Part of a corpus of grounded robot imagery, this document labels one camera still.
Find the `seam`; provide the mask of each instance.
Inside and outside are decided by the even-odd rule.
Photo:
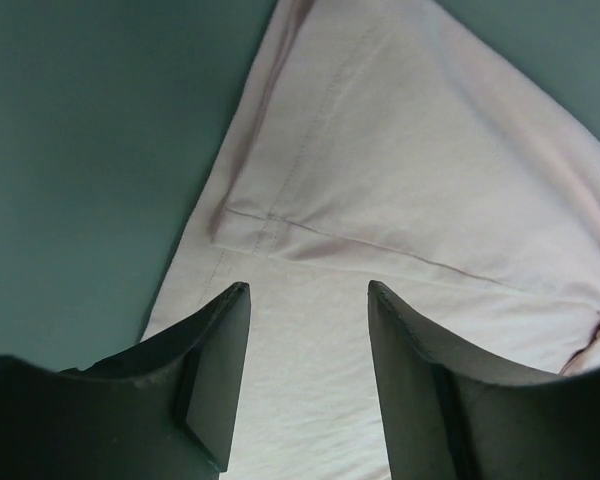
[[[209,292],[209,289],[211,288],[211,285],[213,284],[213,281],[216,278],[216,274],[218,273],[218,269],[220,268],[220,264],[224,260],[225,253],[226,253],[226,251],[223,250],[222,253],[220,254],[220,258],[218,259],[218,262],[216,263],[216,266],[213,269],[213,273],[211,274],[211,277],[209,277],[209,281],[207,282],[207,286],[204,288],[204,291],[200,295],[200,299],[198,300],[198,308],[200,308],[200,306],[202,305],[202,302],[203,302],[205,296]]]
[[[301,225],[299,223],[295,223],[293,221],[286,220],[284,218],[270,217],[270,218],[266,219],[266,218],[261,218],[261,217],[259,217],[257,215],[252,215],[250,213],[237,212],[235,210],[232,210],[231,208],[226,208],[225,210],[227,212],[229,212],[229,213],[232,213],[234,215],[238,215],[240,217],[247,217],[247,218],[251,218],[251,219],[254,219],[254,220],[258,220],[260,222],[279,222],[281,224],[286,224],[286,225],[289,225],[291,227],[296,227],[296,228],[299,228],[301,230],[306,230],[308,232],[311,232],[313,234],[320,235],[320,236],[323,236],[323,237],[333,238],[333,239],[337,239],[337,240],[345,240],[345,241],[348,241],[348,242],[354,242],[354,243],[358,243],[358,244],[361,244],[361,245],[365,245],[365,246],[377,248],[379,250],[383,250],[383,251],[386,251],[386,252],[395,253],[395,254],[398,254],[398,255],[404,255],[404,256],[413,258],[413,259],[415,259],[417,261],[426,263],[427,265],[431,265],[431,266],[434,266],[434,267],[439,267],[441,269],[451,270],[451,271],[453,271],[455,273],[458,273],[458,274],[460,274],[462,276],[465,276],[465,277],[468,277],[468,278],[472,278],[474,280],[483,281],[485,283],[490,283],[490,284],[497,285],[499,287],[505,288],[508,291],[506,291],[506,292],[499,292],[499,293],[502,293],[502,294],[505,294],[505,295],[508,295],[508,296],[534,298],[534,299],[538,299],[538,300],[550,300],[550,301],[559,302],[559,303],[563,303],[563,304],[567,304],[567,305],[585,305],[587,307],[590,307],[589,304],[582,303],[582,302],[572,302],[572,301],[565,300],[564,298],[561,298],[561,297],[555,297],[555,296],[551,296],[551,295],[542,295],[542,294],[536,294],[536,293],[528,292],[526,290],[520,289],[520,288],[512,286],[512,285],[508,285],[508,284],[503,283],[503,282],[499,282],[499,281],[494,280],[494,279],[489,278],[489,277],[483,277],[483,276],[480,276],[480,275],[471,274],[469,272],[465,272],[465,271],[460,270],[459,268],[453,267],[451,265],[446,265],[444,263],[438,263],[438,262],[434,262],[432,260],[428,260],[428,259],[423,258],[423,257],[419,257],[418,255],[415,255],[413,253],[403,252],[403,251],[396,250],[396,249],[393,249],[393,248],[390,248],[390,247],[385,247],[383,245],[377,245],[377,244],[372,243],[372,242],[367,242],[367,241],[364,241],[364,240],[358,240],[358,239],[347,237],[347,236],[334,235],[334,234],[331,234],[331,233],[321,232],[321,231],[316,230],[314,228],[307,227],[306,225]],[[390,277],[395,277],[395,275],[383,274],[381,272],[379,272],[379,274],[381,274],[381,275],[387,275],[387,276],[390,276]],[[406,275],[404,276],[404,278],[407,278],[408,280],[415,281],[415,282],[418,282],[418,283],[424,283],[424,284],[429,284],[429,285],[438,285],[438,286],[442,286],[442,287],[455,288],[455,289],[464,290],[464,291],[472,291],[472,292],[473,291],[483,291],[483,289],[479,289],[479,288],[471,288],[471,287],[465,287],[465,286],[458,286],[458,285],[455,285],[455,284],[452,284],[452,283],[444,283],[444,282],[435,282],[435,281],[430,281],[430,280],[423,280],[423,279],[419,279],[419,278],[408,277]]]
[[[280,189],[280,191],[278,192],[278,194],[276,195],[273,203],[271,204],[271,208],[269,209],[269,212],[267,214],[267,217],[274,217],[275,218],[275,210],[276,207],[278,205],[278,203],[280,202],[282,196],[285,194],[285,192],[287,191],[289,185],[291,184],[291,182],[293,181],[293,179],[295,178],[297,171],[298,171],[298,167],[300,165],[300,161],[305,157],[306,155],[306,151],[307,151],[307,146],[309,143],[309,139],[314,135],[314,132],[317,130],[317,126],[318,123],[320,122],[320,119],[322,117],[322,115],[324,114],[324,112],[328,109],[328,104],[330,103],[330,100],[333,98],[333,95],[335,93],[336,90],[336,85],[338,84],[340,77],[342,75],[342,71],[344,70],[345,66],[349,63],[350,59],[352,58],[352,56],[360,49],[360,47],[364,44],[364,42],[367,41],[367,39],[369,38],[369,36],[378,28],[378,24],[375,24],[373,27],[369,28],[359,39],[358,41],[356,41],[356,43],[353,45],[353,47],[351,48],[351,50],[349,51],[349,53],[346,55],[345,59],[342,61],[342,63],[340,63],[340,65],[338,66],[338,69],[336,70],[336,72],[334,73],[333,77],[331,78],[331,80],[329,81],[329,84],[327,85],[327,88],[324,90],[323,94],[322,94],[322,98],[320,100],[320,104],[318,105],[318,110],[316,111],[316,113],[314,114],[313,118],[311,119],[311,122],[309,123],[309,127],[307,128],[307,131],[302,139],[302,142],[300,144],[300,146],[298,147],[298,152],[296,153],[296,156],[293,160],[291,169],[289,170],[289,174],[287,175],[287,178],[285,179],[282,188]],[[264,237],[265,237],[265,230],[267,230],[267,228],[269,227],[270,222],[269,221],[265,221],[265,224],[263,225],[262,229],[260,230],[260,233],[258,235],[258,240],[256,241],[256,244],[254,245],[254,248],[252,250],[252,253],[257,254],[257,252],[260,250],[260,247],[262,245],[262,242],[264,241]],[[279,224],[276,225],[276,228],[274,230],[274,236],[273,236],[273,241],[271,243],[271,245],[269,246],[268,252],[266,254],[266,256],[268,256],[271,253],[271,249],[275,246],[275,243],[278,239],[278,235],[279,235]]]

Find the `green background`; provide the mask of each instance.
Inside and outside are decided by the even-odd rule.
[[[0,0],[0,353],[133,345],[274,0]]]

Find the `stitching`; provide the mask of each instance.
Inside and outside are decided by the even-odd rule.
[[[200,299],[198,300],[198,308],[200,308],[200,305],[202,305],[202,301],[204,300],[205,296],[207,295],[207,292],[211,288],[211,284],[213,284],[213,281],[216,278],[216,274],[218,273],[218,269],[220,268],[220,264],[222,263],[222,260],[224,260],[225,253],[226,253],[226,250],[223,250],[222,253],[220,254],[220,258],[218,259],[218,263],[216,263],[216,266],[213,269],[213,273],[211,274],[211,277],[209,277],[209,281],[207,282],[207,286],[204,288],[204,291],[200,295]]]
[[[314,135],[314,132],[317,129],[317,125],[323,115],[323,113],[327,110],[328,108],[328,104],[329,101],[331,100],[331,98],[333,97],[333,94],[336,91],[336,85],[337,83],[340,81],[341,77],[342,77],[342,71],[344,70],[345,66],[349,63],[349,61],[351,60],[351,58],[353,57],[353,55],[361,48],[361,46],[364,44],[364,42],[367,41],[367,39],[369,38],[369,36],[378,28],[379,24],[375,24],[373,27],[369,28],[359,39],[358,41],[353,45],[352,49],[349,51],[349,53],[347,54],[347,56],[345,57],[345,59],[342,61],[342,63],[338,66],[337,71],[335,72],[335,74],[333,75],[331,81],[329,82],[329,84],[327,85],[327,88],[324,90],[323,94],[322,94],[322,98],[320,100],[320,104],[318,106],[318,110],[316,111],[315,115],[313,116],[313,118],[311,119],[311,122],[309,123],[309,127],[307,128],[307,131],[304,135],[304,138],[302,139],[302,142],[298,148],[298,152],[293,160],[291,169],[289,171],[289,175],[287,176],[287,178],[285,179],[284,184],[282,185],[282,188],[280,189],[280,191],[278,192],[276,198],[274,199],[271,208],[269,209],[269,212],[267,213],[266,217],[267,219],[265,220],[265,223],[262,227],[262,229],[260,230],[260,233],[258,235],[258,240],[256,241],[256,244],[252,250],[253,254],[257,254],[258,251],[260,250],[260,247],[262,245],[262,242],[264,241],[264,237],[265,237],[265,230],[268,229],[268,227],[270,226],[272,221],[276,221],[276,219],[279,217],[279,215],[276,215],[274,212],[276,210],[276,206],[279,203],[279,201],[281,200],[282,196],[284,195],[284,193],[287,191],[287,188],[289,187],[290,183],[292,182],[292,180],[295,178],[295,175],[297,174],[298,171],[298,167],[300,165],[300,160],[304,158],[305,154],[306,154],[306,150],[307,150],[307,146],[309,143],[309,139]],[[268,256],[271,253],[272,248],[274,247],[275,243],[277,242],[278,236],[279,236],[279,230],[280,230],[280,224],[278,223],[275,226],[275,230],[274,230],[274,236],[273,236],[273,241],[269,246],[268,252],[265,256]]]
[[[260,222],[266,222],[266,221],[268,221],[265,218],[261,218],[261,217],[258,217],[256,215],[252,215],[250,213],[237,212],[235,210],[232,210],[231,208],[227,208],[226,211],[229,212],[229,213],[232,213],[234,215],[238,215],[238,216],[241,216],[241,217],[252,218],[252,219],[258,220]],[[413,253],[403,252],[403,251],[396,250],[396,249],[393,249],[393,248],[390,248],[390,247],[385,247],[383,245],[377,245],[375,243],[367,242],[367,241],[364,241],[364,240],[358,240],[358,239],[351,238],[351,237],[346,237],[346,236],[340,236],[340,235],[334,235],[334,234],[331,234],[331,233],[321,232],[321,231],[316,230],[314,228],[307,227],[306,225],[295,223],[295,222],[292,222],[290,220],[286,220],[286,219],[281,218],[281,217],[271,217],[271,218],[269,218],[269,220],[270,221],[280,222],[281,224],[286,224],[286,225],[289,225],[289,226],[292,226],[292,227],[300,228],[302,230],[306,230],[306,231],[309,231],[311,233],[314,233],[316,235],[320,235],[320,236],[323,236],[323,237],[333,238],[333,239],[337,239],[337,240],[346,240],[348,242],[359,243],[361,245],[366,245],[366,246],[369,246],[369,247],[377,248],[379,250],[383,250],[383,251],[386,251],[386,252],[391,252],[391,253],[395,253],[395,254],[398,254],[398,255],[405,255],[405,256],[411,257],[411,258],[413,258],[415,260],[418,260],[420,262],[426,263],[427,265],[432,265],[434,267],[439,267],[439,268],[442,268],[442,269],[451,270],[451,271],[456,272],[456,273],[458,273],[458,274],[460,274],[462,276],[465,276],[465,277],[468,277],[468,278],[473,278],[474,280],[484,281],[485,283],[491,283],[491,284],[497,285],[499,287],[505,288],[505,289],[508,290],[507,292],[499,292],[499,293],[502,293],[502,294],[505,294],[505,295],[508,295],[508,296],[534,298],[534,299],[539,299],[539,300],[550,300],[550,301],[559,302],[559,303],[568,304],[568,305],[585,305],[585,306],[589,307],[588,304],[582,303],[582,302],[573,302],[573,301],[565,300],[564,298],[561,298],[561,297],[556,297],[556,296],[551,296],[551,295],[542,295],[542,294],[537,294],[537,293],[533,293],[533,292],[528,292],[528,291],[523,290],[523,289],[521,289],[519,287],[508,285],[506,283],[499,282],[499,281],[494,280],[494,279],[489,278],[489,277],[483,277],[483,276],[480,276],[480,275],[472,274],[472,273],[469,273],[469,272],[465,272],[464,270],[460,270],[459,268],[453,267],[451,265],[446,265],[444,263],[438,263],[438,262],[434,262],[432,260],[428,260],[428,259],[423,258],[423,257],[419,257],[418,255],[415,255]],[[341,270],[341,269],[337,269],[337,268],[333,268],[333,267],[331,267],[330,269],[332,269],[332,270]],[[483,291],[482,289],[479,289],[479,288],[471,288],[471,287],[465,287],[465,286],[458,286],[458,285],[455,285],[455,284],[445,283],[445,282],[436,282],[436,281],[431,281],[431,280],[423,280],[423,279],[412,278],[412,277],[407,277],[407,276],[405,276],[404,278],[407,278],[408,280],[415,281],[415,282],[418,282],[418,283],[424,283],[424,284],[428,284],[428,285],[437,285],[437,286],[442,286],[442,287],[447,287],[447,288],[455,288],[455,289],[464,290],[464,291],[471,291],[471,292],[474,292],[474,291]]]

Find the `dark green floor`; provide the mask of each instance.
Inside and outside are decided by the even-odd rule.
[[[0,0],[0,353],[137,341],[275,0]]]

